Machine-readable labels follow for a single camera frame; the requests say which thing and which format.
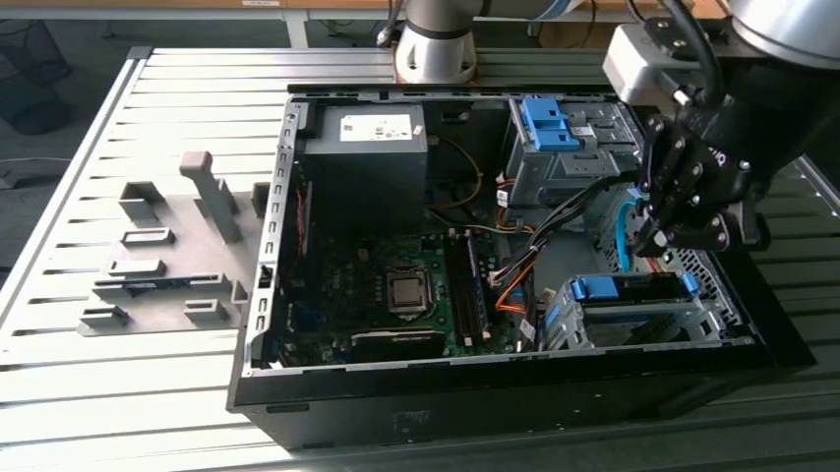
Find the power supply label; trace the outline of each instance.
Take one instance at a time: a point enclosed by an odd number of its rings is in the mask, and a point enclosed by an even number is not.
[[[346,115],[342,118],[343,142],[410,141],[410,115]]]

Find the aluminum profile table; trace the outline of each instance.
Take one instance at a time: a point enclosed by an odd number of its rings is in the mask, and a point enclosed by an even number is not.
[[[0,292],[0,469],[840,468],[840,200],[806,160],[781,173],[762,204],[777,241],[756,260],[818,365],[674,421],[292,457],[224,410],[235,330],[81,337],[90,282],[125,224],[115,203],[125,180],[175,177],[180,151],[205,148],[231,190],[249,189],[272,170],[287,84],[391,82],[390,56],[374,50],[156,49],[135,57]],[[486,50],[482,77],[605,83],[601,60]]]

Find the cable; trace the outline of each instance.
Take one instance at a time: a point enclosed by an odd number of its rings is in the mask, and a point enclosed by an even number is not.
[[[332,25],[330,25],[330,22],[335,23],[336,27],[348,27],[350,25],[352,25],[354,20],[350,20],[346,23],[339,23],[335,20],[319,20],[317,23],[320,23],[322,27],[324,27],[332,34],[338,34],[338,35],[346,35],[346,32],[336,30],[335,28],[332,28]]]
[[[574,220],[586,210],[589,202],[598,196],[598,192],[607,189],[613,185],[621,183],[634,182],[637,179],[637,172],[623,172],[619,175],[611,177],[603,177],[598,179],[589,187],[581,190],[570,199],[567,199],[549,214],[545,221],[537,226],[534,233],[527,240],[524,253],[496,272],[491,274],[490,282],[498,283],[503,280],[510,272],[515,270],[518,266],[527,263],[531,258],[535,258],[542,251],[542,248],[549,242],[549,234],[559,229],[567,222]]]
[[[626,219],[630,209],[635,207],[635,200],[625,201],[618,206],[618,214],[615,215],[615,253],[618,256],[618,268],[622,272],[629,272],[631,268],[630,255],[627,254],[627,241],[625,228],[627,226]]]
[[[534,234],[530,237],[528,245],[533,244],[551,228],[559,227],[569,221],[575,219],[585,211],[585,205],[598,192],[609,189],[611,186],[634,182],[637,179],[637,171],[623,172],[610,177],[602,177],[595,180],[594,183],[581,190],[570,199],[567,199],[553,211],[549,213],[545,221],[537,226]]]
[[[444,224],[448,224],[450,226],[460,226],[464,228],[480,229],[484,231],[490,231],[491,233],[495,233],[495,234],[515,234],[515,231],[504,231],[500,229],[490,228],[488,226],[484,226],[482,224],[468,224],[468,223],[462,223],[459,221],[455,221],[454,219],[451,219],[448,216],[446,216],[434,208],[427,207],[426,210],[428,211],[428,213],[431,213],[431,215],[436,219],[439,219]]]
[[[706,87],[697,94],[694,101],[698,106],[705,108],[719,106],[725,98],[723,72],[711,44],[706,40],[706,34],[681,0],[658,0],[658,3],[670,12],[673,23],[685,35],[706,80]]]
[[[519,282],[522,281],[522,278],[524,278],[524,275],[527,275],[527,272],[531,268],[534,268],[534,264],[537,264],[537,261],[533,261],[520,271],[519,274],[515,276],[515,278],[512,279],[512,281],[510,282],[510,285],[507,285],[507,288],[504,289],[504,291],[500,293],[500,296],[498,297],[496,300],[496,310],[498,307],[503,305],[503,301],[507,298],[507,296],[510,295],[510,292],[512,291],[512,288],[519,284]]]
[[[524,320],[534,328],[534,339],[531,339],[531,351],[539,350],[539,314],[537,313],[537,295],[534,294],[534,271],[527,272],[522,279],[522,297],[524,298]]]
[[[639,7],[635,4],[635,0],[625,0],[627,3],[627,10],[630,11],[630,16],[637,21],[637,23],[643,24],[647,19],[642,16],[642,12],[639,12]]]
[[[69,162],[73,159],[69,157],[17,157],[14,159],[0,159],[0,164],[2,164],[2,162],[29,162],[33,160],[58,160],[61,162]]]
[[[427,208],[430,209],[447,209],[447,208],[459,207],[460,205],[471,202],[472,199],[478,196],[478,194],[482,191],[482,169],[478,166],[478,162],[475,162],[475,159],[472,158],[470,153],[466,152],[466,150],[454,141],[451,141],[448,138],[439,138],[439,140],[442,143],[447,143],[450,146],[452,146],[458,150],[458,152],[460,152],[460,154],[466,157],[466,159],[470,161],[472,170],[475,170],[475,188],[472,189],[472,193],[466,199],[458,202],[450,202],[448,204],[428,205]]]
[[[516,229],[515,226],[504,226],[500,220],[500,217],[503,216],[503,208],[499,207],[498,211],[496,211],[496,228],[498,229],[503,229],[506,231],[514,231]],[[528,226],[527,224],[522,225],[522,231],[524,231],[526,233],[533,233],[534,232],[534,228],[531,226]]]
[[[594,31],[594,24],[598,16],[598,4],[594,0],[589,0],[589,3],[591,3],[591,17],[589,18],[589,26],[586,26],[586,36],[582,37],[582,40],[577,42],[573,47],[583,47],[591,38],[591,32]]]
[[[499,305],[496,307],[496,311],[499,312],[512,312],[524,315],[524,308],[516,307],[515,305]]]

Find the wire bundle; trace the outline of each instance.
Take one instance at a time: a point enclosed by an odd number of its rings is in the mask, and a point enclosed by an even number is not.
[[[503,310],[503,307],[507,307],[511,309],[510,311],[515,311],[516,313],[524,312],[524,307],[506,305],[504,300],[510,295],[512,288],[520,284],[527,274],[533,272],[539,252],[547,245],[551,234],[585,212],[586,207],[597,198],[602,190],[609,189],[614,185],[633,182],[635,178],[637,172],[633,171],[597,180],[589,187],[581,190],[557,208],[554,208],[551,213],[549,213],[545,221],[539,224],[539,226],[537,226],[533,234],[530,235],[527,244],[524,246],[524,252],[515,260],[512,260],[510,264],[507,264],[504,267],[500,268],[499,271],[491,274],[491,284],[498,284],[518,270],[516,276],[506,285],[500,297],[496,300],[498,310]]]

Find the gray robot arm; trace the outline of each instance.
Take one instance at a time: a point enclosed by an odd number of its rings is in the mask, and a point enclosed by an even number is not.
[[[550,20],[579,0],[407,0],[406,30],[395,53],[399,78],[410,84],[459,84],[475,75],[470,26],[475,17]]]
[[[685,8],[659,1],[674,16],[619,26],[603,63],[625,102],[671,97],[677,109],[646,122],[634,252],[764,249],[756,202],[840,113],[840,1],[730,0],[731,17],[693,38]]]

